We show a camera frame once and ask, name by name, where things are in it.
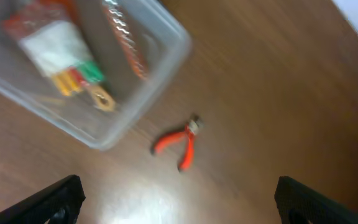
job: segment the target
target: green object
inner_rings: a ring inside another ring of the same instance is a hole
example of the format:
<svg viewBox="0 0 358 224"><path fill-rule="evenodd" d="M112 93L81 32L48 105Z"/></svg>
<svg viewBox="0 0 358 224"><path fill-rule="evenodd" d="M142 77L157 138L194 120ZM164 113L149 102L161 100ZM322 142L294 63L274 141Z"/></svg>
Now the green object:
<svg viewBox="0 0 358 224"><path fill-rule="evenodd" d="M78 66L77 69L82 73L85 80L90 84L97 84L104 81L103 74L93 61L85 62Z"/></svg>

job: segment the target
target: brown wooden surface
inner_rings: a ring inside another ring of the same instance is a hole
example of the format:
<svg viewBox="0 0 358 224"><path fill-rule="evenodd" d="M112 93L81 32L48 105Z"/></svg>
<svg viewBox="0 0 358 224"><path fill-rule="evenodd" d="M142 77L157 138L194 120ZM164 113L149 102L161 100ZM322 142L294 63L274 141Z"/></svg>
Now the brown wooden surface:
<svg viewBox="0 0 358 224"><path fill-rule="evenodd" d="M173 83L108 152L89 150L0 95L0 211L77 174L79 223L280 223L290 175L358 211L358 36L329 0L167 0L194 38ZM150 143L204 119L192 169L183 144Z"/></svg>

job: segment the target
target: pliers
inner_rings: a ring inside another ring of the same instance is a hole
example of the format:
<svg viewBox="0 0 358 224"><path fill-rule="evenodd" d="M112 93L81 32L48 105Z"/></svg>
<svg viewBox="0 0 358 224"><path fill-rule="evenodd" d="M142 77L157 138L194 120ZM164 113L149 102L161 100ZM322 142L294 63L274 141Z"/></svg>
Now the pliers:
<svg viewBox="0 0 358 224"><path fill-rule="evenodd" d="M200 129L203 127L203 122L199 119L199 117L195 116L189 122L186 123L185 128L181 131L175 131L169 134L162 136L158 139L154 146L152 147L152 154L156 155L161 153L167 146L181 141L182 139L187 138L188 143L186 147L185 155L183 159L180 161L178 165L179 171L185 171L191 166L191 162L193 161L194 155L194 141L196 135L199 133Z"/></svg>

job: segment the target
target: black object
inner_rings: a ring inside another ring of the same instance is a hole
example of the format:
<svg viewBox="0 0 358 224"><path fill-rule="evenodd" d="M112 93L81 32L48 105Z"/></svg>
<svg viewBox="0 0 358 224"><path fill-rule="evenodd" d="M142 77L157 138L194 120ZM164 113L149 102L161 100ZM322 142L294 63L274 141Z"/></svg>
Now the black object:
<svg viewBox="0 0 358 224"><path fill-rule="evenodd" d="M291 177L280 177L274 199L283 224L358 224L358 214Z"/></svg>
<svg viewBox="0 0 358 224"><path fill-rule="evenodd" d="M70 175L0 212L0 224L74 224L84 200L80 177Z"/></svg>

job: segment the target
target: plastic bin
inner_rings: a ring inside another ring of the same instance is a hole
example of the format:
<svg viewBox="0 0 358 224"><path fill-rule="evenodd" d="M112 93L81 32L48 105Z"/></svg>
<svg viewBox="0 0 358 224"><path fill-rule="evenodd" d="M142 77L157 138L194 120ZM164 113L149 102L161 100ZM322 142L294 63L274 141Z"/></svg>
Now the plastic bin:
<svg viewBox="0 0 358 224"><path fill-rule="evenodd" d="M186 30L154 0L121 0L149 66L149 79L131 70L108 20L102 0L76 0L81 31L107 79L117 102L114 112L94 107L87 94L61 96L38 73L16 43L2 30L1 21L15 12L11 0L0 0L0 93L71 134L90 148L111 148L170 82L191 47Z"/></svg>

